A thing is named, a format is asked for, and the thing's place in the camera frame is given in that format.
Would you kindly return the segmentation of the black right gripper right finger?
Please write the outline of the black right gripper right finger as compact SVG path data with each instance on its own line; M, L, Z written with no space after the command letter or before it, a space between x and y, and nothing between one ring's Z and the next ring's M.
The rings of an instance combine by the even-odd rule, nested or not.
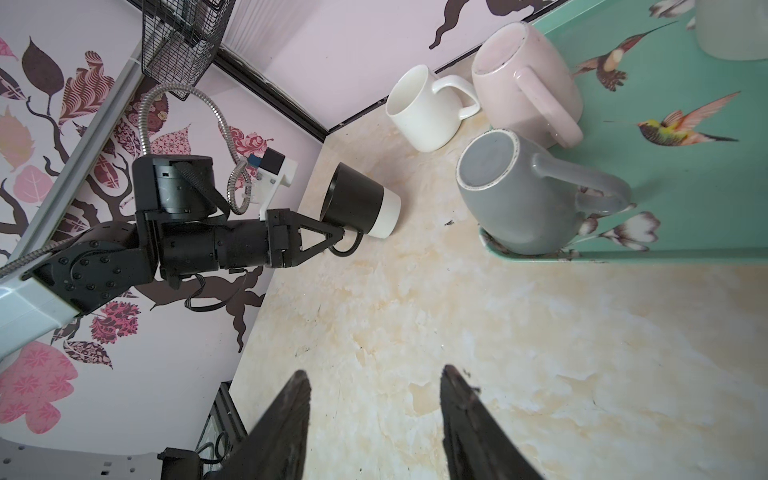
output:
M451 479L541 477L485 408L477 391L450 364L442 371L440 403Z

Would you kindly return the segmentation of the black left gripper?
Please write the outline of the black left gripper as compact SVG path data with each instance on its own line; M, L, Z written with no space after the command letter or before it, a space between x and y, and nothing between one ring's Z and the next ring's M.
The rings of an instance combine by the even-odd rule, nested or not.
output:
M174 288L204 272L296 267L345 235L343 227L287 209L271 210L267 220L232 220L210 157L144 155L134 161L132 174L138 245L150 269ZM302 236L290 239L292 229L312 246L304 248Z

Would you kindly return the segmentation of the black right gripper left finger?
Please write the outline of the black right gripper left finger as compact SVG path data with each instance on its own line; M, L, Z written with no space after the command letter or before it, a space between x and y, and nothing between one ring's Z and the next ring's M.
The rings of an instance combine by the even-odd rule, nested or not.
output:
M311 384L295 371L245 440L206 479L300 479L310 423Z

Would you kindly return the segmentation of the black and white mug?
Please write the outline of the black and white mug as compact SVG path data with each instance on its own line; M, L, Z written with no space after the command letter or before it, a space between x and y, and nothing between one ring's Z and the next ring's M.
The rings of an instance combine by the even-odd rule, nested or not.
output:
M352 246L330 251L348 257L359 247L364 235L386 239L397 226L402 201L399 195L352 167L339 163L326 191L320 221L356 232Z

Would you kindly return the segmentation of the grey mug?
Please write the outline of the grey mug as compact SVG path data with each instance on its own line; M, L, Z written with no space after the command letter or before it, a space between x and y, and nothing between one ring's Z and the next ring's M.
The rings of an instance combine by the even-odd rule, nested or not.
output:
M482 229L514 254L551 254L587 217L612 215L631 202L624 180L554 157L505 129L489 130L461 153L461 197Z

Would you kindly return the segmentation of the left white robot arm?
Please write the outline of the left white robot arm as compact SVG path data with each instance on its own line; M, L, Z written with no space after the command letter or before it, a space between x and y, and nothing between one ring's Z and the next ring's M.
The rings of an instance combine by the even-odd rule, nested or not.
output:
M134 222L100 223L3 266L1 355L157 276L177 289L206 272L290 268L342 240L342 228L289 209L231 219L212 164L197 155L142 156L132 166Z

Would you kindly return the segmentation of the pale pink mug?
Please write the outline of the pale pink mug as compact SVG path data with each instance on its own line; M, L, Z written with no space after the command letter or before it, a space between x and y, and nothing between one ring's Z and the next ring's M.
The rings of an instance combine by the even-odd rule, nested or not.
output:
M545 148L571 148L583 140L581 93L559 51L531 24L497 30L476 53L471 74L493 128Z

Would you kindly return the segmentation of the mint green floral tray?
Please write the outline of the mint green floral tray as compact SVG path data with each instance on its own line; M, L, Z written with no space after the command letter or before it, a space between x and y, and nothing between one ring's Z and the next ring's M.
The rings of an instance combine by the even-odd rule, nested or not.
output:
M632 189L622 212L586 220L559 261L767 260L767 64L704 53L648 1L567 1L535 25L584 99L576 147L554 156Z

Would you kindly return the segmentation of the aluminium rail left wall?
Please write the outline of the aluminium rail left wall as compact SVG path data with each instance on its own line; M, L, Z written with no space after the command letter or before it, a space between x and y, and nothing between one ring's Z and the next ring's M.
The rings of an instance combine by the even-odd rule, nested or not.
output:
M25 230L10 260L24 256L48 244L66 210L91 173L99 153L130 104L143 79L141 43L136 45L115 81L102 107L88 126L85 135L70 155L58 179Z

